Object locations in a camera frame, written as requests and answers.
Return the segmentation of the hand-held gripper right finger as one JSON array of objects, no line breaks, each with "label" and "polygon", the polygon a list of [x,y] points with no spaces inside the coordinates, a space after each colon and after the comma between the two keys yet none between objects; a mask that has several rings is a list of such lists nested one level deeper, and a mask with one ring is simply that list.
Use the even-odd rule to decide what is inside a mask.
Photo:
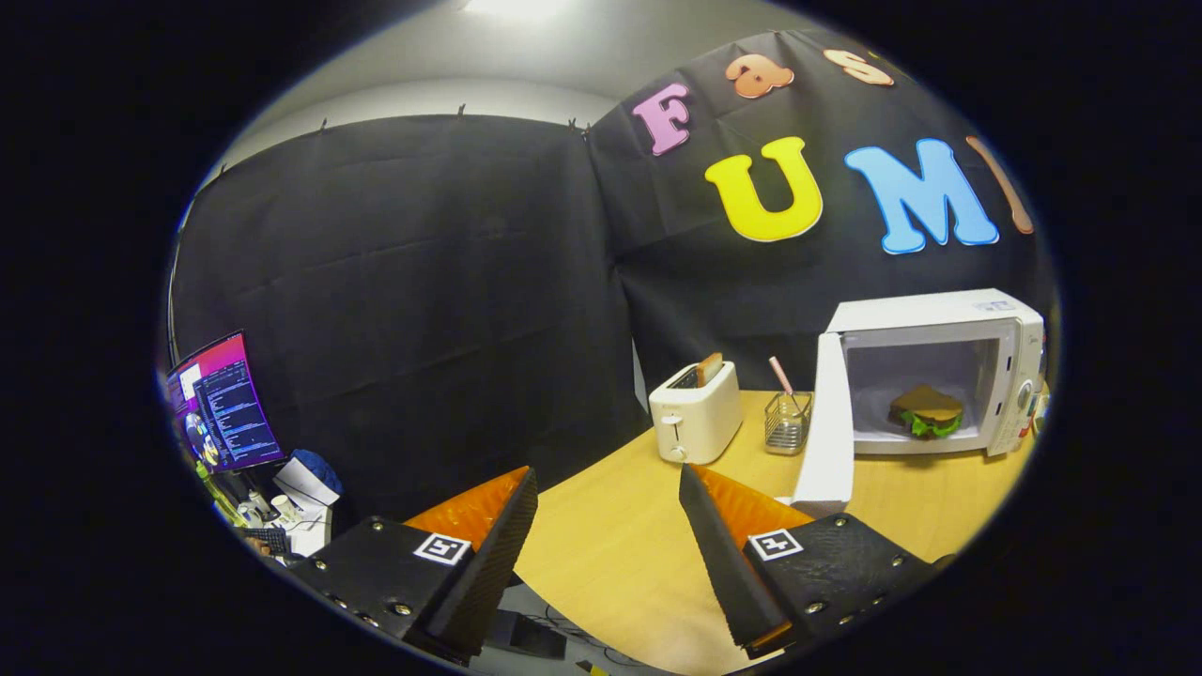
[{"label": "hand-held gripper right finger", "polygon": [[940,570],[853,515],[814,517],[703,466],[682,466],[679,500],[731,638],[750,658],[817,650]]}]

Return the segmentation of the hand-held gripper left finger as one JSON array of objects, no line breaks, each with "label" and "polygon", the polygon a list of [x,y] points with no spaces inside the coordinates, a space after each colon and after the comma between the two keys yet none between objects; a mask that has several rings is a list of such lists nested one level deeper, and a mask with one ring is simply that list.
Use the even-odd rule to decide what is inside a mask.
[{"label": "hand-held gripper left finger", "polygon": [[519,467],[413,517],[364,518],[291,568],[305,591],[457,665],[480,654],[538,506]]}]

